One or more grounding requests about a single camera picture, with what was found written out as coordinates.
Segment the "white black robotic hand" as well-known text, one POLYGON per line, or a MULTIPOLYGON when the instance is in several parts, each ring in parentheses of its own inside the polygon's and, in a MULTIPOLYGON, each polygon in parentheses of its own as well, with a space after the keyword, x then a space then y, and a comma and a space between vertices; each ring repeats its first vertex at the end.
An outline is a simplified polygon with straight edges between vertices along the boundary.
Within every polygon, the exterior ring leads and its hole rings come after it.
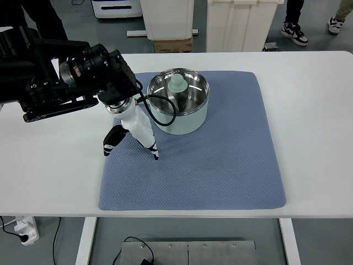
POLYGON ((113 126, 103 141, 105 156, 110 155, 126 134, 130 133, 140 145, 151 151, 155 160, 159 159, 150 119, 137 105, 134 98, 131 97, 117 105, 107 105, 106 109, 121 123, 113 126))

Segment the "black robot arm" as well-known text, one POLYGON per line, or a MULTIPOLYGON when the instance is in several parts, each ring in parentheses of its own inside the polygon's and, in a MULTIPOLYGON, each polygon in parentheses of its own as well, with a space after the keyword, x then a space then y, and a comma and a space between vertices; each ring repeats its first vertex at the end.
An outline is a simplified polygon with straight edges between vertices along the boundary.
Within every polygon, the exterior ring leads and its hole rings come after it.
POLYGON ((27 123, 118 105, 141 90, 119 50, 43 39, 26 26, 1 32, 1 104, 20 104, 27 123))

